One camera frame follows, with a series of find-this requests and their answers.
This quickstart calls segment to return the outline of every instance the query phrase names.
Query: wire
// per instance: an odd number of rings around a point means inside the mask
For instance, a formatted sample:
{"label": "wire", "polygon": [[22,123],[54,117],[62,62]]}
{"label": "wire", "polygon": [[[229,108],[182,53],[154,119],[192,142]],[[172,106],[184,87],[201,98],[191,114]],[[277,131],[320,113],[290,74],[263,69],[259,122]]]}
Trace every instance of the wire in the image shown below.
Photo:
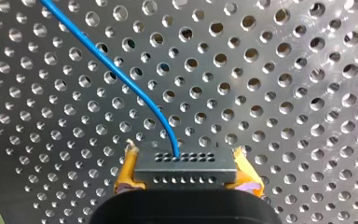
{"label": "wire", "polygon": [[155,113],[156,117],[161,122],[162,126],[165,128],[168,136],[171,140],[172,152],[175,157],[179,156],[179,148],[176,141],[175,133],[173,132],[172,127],[169,122],[165,119],[164,115],[159,111],[156,104],[150,99],[150,97],[142,91],[138,85],[136,85],[127,75],[121,71],[115,64],[109,60],[102,52],[100,52],[95,44],[92,43],[83,33],[74,25],[71,20],[69,20],[55,5],[51,0],[40,0],[40,2],[59,20],[66,28],[96,57],[98,58],[106,67],[115,73],[115,75],[120,78],[127,86],[130,87],[142,100],[150,107],[150,109]]}

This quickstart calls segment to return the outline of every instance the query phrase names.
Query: circular hole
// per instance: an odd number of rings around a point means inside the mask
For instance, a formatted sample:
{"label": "circular hole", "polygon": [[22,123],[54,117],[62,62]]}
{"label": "circular hole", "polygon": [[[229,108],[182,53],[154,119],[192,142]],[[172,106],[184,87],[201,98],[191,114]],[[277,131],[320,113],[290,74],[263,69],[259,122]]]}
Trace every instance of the circular hole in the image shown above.
{"label": "circular hole", "polygon": [[88,26],[96,27],[100,24],[100,17],[97,13],[91,11],[86,14],[86,24]]}
{"label": "circular hole", "polygon": [[227,56],[226,54],[219,53],[214,56],[214,65],[217,67],[222,67],[227,63]]}
{"label": "circular hole", "polygon": [[187,59],[185,62],[185,69],[188,72],[193,72],[199,66],[199,63],[195,59]]}
{"label": "circular hole", "polygon": [[354,128],[355,124],[350,120],[346,120],[341,124],[341,131],[343,133],[350,133],[354,130]]}
{"label": "circular hole", "polygon": [[172,4],[176,9],[180,10],[187,4],[187,0],[172,0]]}
{"label": "circular hole", "polygon": [[267,102],[271,102],[273,100],[275,100],[275,98],[277,97],[277,94],[273,91],[268,91],[266,92],[265,96],[264,96],[264,99],[267,101]]}
{"label": "circular hole", "polygon": [[248,89],[249,91],[257,91],[261,86],[261,83],[260,83],[260,80],[258,80],[257,78],[251,78],[249,81],[248,81]]}
{"label": "circular hole", "polygon": [[91,79],[87,76],[80,76],[79,85],[83,88],[88,88],[91,86]]}
{"label": "circular hole", "polygon": [[223,33],[223,24],[221,22],[213,22],[209,28],[212,36],[218,36]]}
{"label": "circular hole", "polygon": [[162,17],[162,25],[165,27],[170,27],[173,24],[173,17],[169,15],[165,15]]}
{"label": "circular hole", "polygon": [[281,137],[283,139],[290,139],[292,138],[293,136],[295,135],[295,131],[291,128],[284,128],[282,131],[281,131]]}
{"label": "circular hole", "polygon": [[112,26],[107,26],[105,28],[105,35],[109,38],[115,37],[116,35],[116,29],[113,28]]}
{"label": "circular hole", "polygon": [[183,28],[180,29],[180,31],[179,31],[179,38],[180,38],[183,42],[187,42],[188,40],[190,40],[191,38],[193,38],[193,31],[192,31],[189,27],[183,27]]}
{"label": "circular hole", "polygon": [[129,16],[127,9],[124,6],[116,6],[113,9],[113,17],[117,21],[125,21]]}
{"label": "circular hole", "polygon": [[194,117],[194,120],[196,121],[196,123],[202,124],[206,120],[206,114],[197,113],[196,116]]}
{"label": "circular hole", "polygon": [[125,51],[130,52],[135,50],[135,41],[130,38],[124,38],[121,46]]}
{"label": "circular hole", "polygon": [[290,76],[289,74],[282,74],[278,78],[278,84],[281,87],[289,86],[292,83],[292,81],[293,81],[292,76]]}
{"label": "circular hole", "polygon": [[295,37],[301,37],[307,32],[307,27],[305,25],[298,25],[294,30],[293,34]]}
{"label": "circular hole", "polygon": [[344,37],[344,44],[348,47],[353,47],[358,43],[358,33],[357,32],[349,32]]}
{"label": "circular hole", "polygon": [[317,137],[324,133],[324,126],[321,124],[315,124],[310,128],[310,134]]}
{"label": "circular hole", "polygon": [[277,54],[278,54],[278,56],[280,56],[281,58],[284,58],[284,57],[286,57],[287,55],[289,55],[291,51],[292,51],[292,47],[291,47],[290,44],[288,44],[288,43],[281,43],[281,44],[277,47]]}
{"label": "circular hole", "polygon": [[326,11],[326,8],[325,8],[324,4],[322,4],[322,3],[315,3],[310,7],[310,15],[313,18],[322,17],[322,15],[324,14],[325,11]]}
{"label": "circular hole", "polygon": [[324,39],[320,37],[315,37],[310,41],[310,49],[313,52],[318,52],[323,49],[325,45]]}
{"label": "circular hole", "polygon": [[252,30],[254,27],[255,27],[255,17],[253,16],[245,16],[243,19],[242,19],[242,28],[245,30],[245,31],[250,31]]}
{"label": "circular hole", "polygon": [[260,36],[260,40],[263,42],[263,43],[267,43],[269,42],[273,37],[273,34],[271,31],[265,31],[261,34]]}
{"label": "circular hole", "polygon": [[237,8],[238,7],[235,3],[228,2],[228,3],[226,3],[224,10],[225,10],[226,15],[231,16],[237,12]]}
{"label": "circular hole", "polygon": [[341,27],[341,24],[342,24],[341,20],[335,19],[328,23],[328,27],[331,31],[336,31]]}
{"label": "circular hole", "polygon": [[350,13],[353,13],[358,9],[358,0],[346,0],[344,8]]}
{"label": "circular hole", "polygon": [[314,69],[314,70],[312,70],[312,72],[310,72],[310,80],[313,83],[318,83],[324,79],[324,75],[325,75],[325,72],[323,69],[321,69],[321,68]]}
{"label": "circular hole", "polygon": [[254,118],[259,118],[263,115],[264,110],[260,105],[254,105],[251,107],[250,115]]}
{"label": "circular hole", "polygon": [[157,10],[158,10],[157,4],[153,0],[144,1],[144,3],[142,4],[142,11],[146,16],[151,16],[155,14]]}
{"label": "circular hole", "polygon": [[244,59],[248,63],[253,63],[258,58],[258,51],[256,49],[247,49],[244,54]]}
{"label": "circular hole", "polygon": [[167,103],[172,103],[175,99],[175,93],[173,91],[165,91],[163,93],[163,99]]}
{"label": "circular hole", "polygon": [[277,13],[275,13],[275,21],[279,25],[283,25],[284,23],[289,21],[289,18],[290,18],[290,13],[287,9],[282,8],[279,9]]}
{"label": "circular hole", "polygon": [[206,51],[208,51],[208,44],[206,43],[199,43],[199,46],[198,46],[198,50],[199,50],[199,53],[205,53]]}
{"label": "circular hole", "polygon": [[226,82],[223,82],[223,83],[220,83],[218,88],[217,88],[217,91],[221,94],[221,95],[227,95],[230,91],[231,87],[228,83]]}
{"label": "circular hole", "polygon": [[290,112],[293,111],[293,105],[292,103],[290,102],[283,102],[281,105],[280,105],[280,108],[279,110],[281,111],[281,113],[283,114],[289,114]]}
{"label": "circular hole", "polygon": [[332,52],[328,59],[331,63],[337,63],[341,59],[341,55],[338,52]]}

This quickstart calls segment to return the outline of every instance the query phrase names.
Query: hole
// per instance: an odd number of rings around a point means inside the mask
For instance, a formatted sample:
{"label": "hole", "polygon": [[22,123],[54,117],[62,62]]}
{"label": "hole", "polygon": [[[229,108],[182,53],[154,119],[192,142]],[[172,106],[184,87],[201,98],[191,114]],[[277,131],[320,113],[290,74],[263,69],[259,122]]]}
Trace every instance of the hole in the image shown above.
{"label": "hole", "polygon": [[353,13],[358,9],[358,0],[347,0],[344,5],[345,10],[350,13]]}
{"label": "hole", "polygon": [[98,43],[96,47],[100,52],[102,52],[104,54],[107,54],[107,52],[109,50],[104,43]]}
{"label": "hole", "polygon": [[193,72],[194,70],[196,70],[197,66],[199,65],[199,63],[195,60],[195,59],[187,59],[185,62],[185,69],[188,72]]}
{"label": "hole", "polygon": [[189,27],[183,27],[183,28],[180,29],[180,31],[179,31],[179,38],[180,38],[183,42],[187,42],[188,40],[190,40],[191,38],[193,38],[193,31],[192,31]]}
{"label": "hole", "polygon": [[250,115],[254,118],[259,118],[263,115],[264,110],[260,105],[254,105],[251,107]]}
{"label": "hole", "polygon": [[87,76],[80,76],[79,85],[83,88],[88,88],[91,86],[91,79]]}
{"label": "hole", "polygon": [[335,19],[328,23],[328,27],[331,31],[336,31],[341,27],[341,24],[342,24],[341,20]]}
{"label": "hole", "polygon": [[4,13],[10,11],[10,3],[7,0],[0,0],[0,11]]}
{"label": "hole", "polygon": [[320,37],[315,37],[310,41],[310,49],[313,52],[318,52],[319,50],[323,49],[325,45],[324,39]]}
{"label": "hole", "polygon": [[255,142],[261,142],[266,138],[266,135],[261,132],[261,131],[255,131],[254,133],[252,133],[252,139]]}
{"label": "hole", "polygon": [[88,26],[96,27],[100,24],[100,17],[97,13],[91,11],[86,14],[86,24]]}
{"label": "hole", "polygon": [[202,124],[206,120],[206,114],[197,113],[196,116],[194,117],[194,120],[196,121],[196,123]]}
{"label": "hole", "polygon": [[258,52],[256,49],[247,49],[244,54],[244,59],[248,63],[253,63],[258,58]]}
{"label": "hole", "polygon": [[198,46],[198,50],[199,50],[199,53],[205,53],[206,51],[208,51],[208,44],[206,43],[199,43],[199,46]]}
{"label": "hole", "polygon": [[234,116],[234,111],[232,111],[231,109],[225,109],[222,112],[222,119],[225,121],[232,120]]}
{"label": "hole", "polygon": [[278,124],[277,119],[271,118],[267,120],[267,126],[270,128],[275,127],[277,124]]}
{"label": "hole", "polygon": [[162,98],[164,99],[165,102],[172,103],[173,100],[175,99],[175,93],[173,91],[165,91],[163,93]]}
{"label": "hole", "polygon": [[283,114],[289,114],[290,112],[293,111],[293,105],[292,103],[289,103],[289,102],[283,102],[281,105],[280,105],[280,108],[279,110],[281,111],[281,113]]}
{"label": "hole", "polygon": [[179,49],[170,48],[170,51],[168,54],[170,55],[171,58],[176,58],[176,56],[178,56],[178,54],[179,54]]}
{"label": "hole", "polygon": [[214,56],[213,62],[214,62],[214,65],[216,65],[217,67],[222,67],[223,65],[225,65],[227,63],[226,54],[223,54],[223,53],[216,54]]}
{"label": "hole", "polygon": [[115,9],[113,9],[113,17],[115,17],[117,21],[125,21],[128,16],[129,13],[124,6],[116,6]]}
{"label": "hole", "polygon": [[324,79],[325,72],[321,68],[317,68],[310,72],[310,80],[313,83],[318,83]]}
{"label": "hole", "polygon": [[122,109],[124,107],[124,100],[121,99],[120,97],[115,97],[112,100],[112,106],[115,109]]}
{"label": "hole", "polygon": [[202,96],[202,89],[200,87],[191,88],[190,96],[193,99],[199,99]]}
{"label": "hole", "polygon": [[153,33],[151,36],[150,36],[150,44],[157,48],[159,46],[161,46],[162,44],[164,43],[164,37],[162,37],[161,34],[159,33]]}
{"label": "hole", "polygon": [[134,51],[135,50],[135,41],[133,41],[130,38],[124,38],[123,44],[121,47],[127,52]]}
{"label": "hole", "polygon": [[292,76],[290,76],[289,74],[282,74],[278,78],[278,84],[284,88],[289,86],[292,83],[292,81],[293,81]]}
{"label": "hole", "polygon": [[319,17],[322,17],[322,15],[324,14],[325,11],[326,11],[326,8],[325,8],[324,4],[315,3],[310,8],[310,15],[313,18],[319,18]]}
{"label": "hole", "polygon": [[278,47],[277,47],[277,54],[278,56],[280,56],[281,58],[286,57],[287,55],[290,54],[290,52],[292,51],[292,47],[287,44],[287,43],[281,43]]}
{"label": "hole", "polygon": [[223,83],[220,83],[218,88],[217,88],[217,91],[221,94],[221,95],[227,95],[230,91],[230,86],[228,83],[226,82],[223,82]]}
{"label": "hole", "polygon": [[315,124],[310,128],[310,134],[317,137],[324,133],[324,126],[321,124]]}
{"label": "hole", "polygon": [[170,27],[173,24],[173,17],[170,15],[165,15],[162,17],[162,25],[165,27]]}
{"label": "hole", "polygon": [[204,11],[200,10],[200,9],[196,9],[193,11],[193,20],[194,21],[202,21],[205,17],[205,13]]}
{"label": "hole", "polygon": [[106,35],[106,37],[109,37],[109,38],[115,37],[116,29],[113,28],[112,26],[107,26],[105,28],[105,35]]}
{"label": "hole", "polygon": [[235,104],[236,105],[244,105],[245,103],[246,103],[246,97],[245,96],[240,95],[240,96],[237,96],[235,98]]}
{"label": "hole", "polygon": [[353,47],[358,43],[358,33],[357,32],[349,32],[344,37],[344,44],[348,47]]}
{"label": "hole", "polygon": [[82,52],[80,51],[80,49],[77,48],[71,48],[69,49],[69,57],[73,60],[73,61],[80,61],[82,59]]}
{"label": "hole", "polygon": [[273,34],[271,31],[265,31],[261,34],[260,36],[260,40],[263,42],[263,43],[267,43],[269,42],[273,37]]}
{"label": "hole", "polygon": [[260,80],[258,80],[257,78],[251,78],[248,81],[248,89],[249,91],[257,91],[261,86]]}
{"label": "hole", "polygon": [[275,92],[268,91],[268,92],[266,92],[266,95],[264,96],[264,99],[267,102],[271,102],[271,101],[275,100],[276,97],[277,97],[277,94]]}
{"label": "hole", "polygon": [[253,16],[246,16],[242,19],[242,28],[245,31],[250,31],[255,27],[255,17]]}
{"label": "hole", "polygon": [[275,13],[275,21],[279,25],[283,25],[287,21],[289,21],[290,13],[287,9],[279,9],[277,13]]}
{"label": "hole", "polygon": [[142,11],[146,16],[151,16],[157,12],[157,4],[153,0],[144,1],[142,4]]}
{"label": "hole", "polygon": [[352,105],[354,105],[356,103],[356,96],[351,94],[351,93],[347,93],[342,97],[342,105],[345,107],[350,107]]}
{"label": "hole", "polygon": [[295,30],[293,31],[293,34],[295,37],[301,37],[307,32],[307,27],[305,25],[298,25]]}
{"label": "hole", "polygon": [[107,84],[114,84],[117,81],[117,77],[113,72],[107,71],[103,74],[103,80]]}
{"label": "hole", "polygon": [[354,130],[354,128],[355,128],[355,124],[350,120],[344,121],[341,124],[341,131],[343,133],[350,133]]}
{"label": "hole", "polygon": [[170,67],[166,63],[159,63],[157,66],[157,72],[160,76],[165,76],[170,72]]}
{"label": "hole", "polygon": [[293,136],[295,136],[295,131],[291,128],[284,128],[282,131],[281,131],[281,137],[283,139],[290,139],[292,138]]}
{"label": "hole", "polygon": [[221,22],[212,23],[209,28],[209,33],[211,33],[212,36],[221,35],[223,33],[223,24]]}
{"label": "hole", "polygon": [[237,5],[235,3],[229,2],[225,5],[225,13],[228,16],[231,16],[237,12]]}

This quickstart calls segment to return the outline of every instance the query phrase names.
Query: perforated metal sheet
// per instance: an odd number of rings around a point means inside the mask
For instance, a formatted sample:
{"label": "perforated metal sheet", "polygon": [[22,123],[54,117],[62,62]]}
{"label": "perforated metal sheet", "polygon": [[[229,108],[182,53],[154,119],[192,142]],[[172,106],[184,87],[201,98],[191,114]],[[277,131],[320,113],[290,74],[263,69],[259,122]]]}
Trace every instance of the perforated metal sheet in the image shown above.
{"label": "perforated metal sheet", "polygon": [[[87,222],[125,139],[170,144],[36,2],[0,0],[0,208],[7,223]],[[185,2],[57,5],[181,145],[243,146],[283,222],[358,224],[358,0]]]}

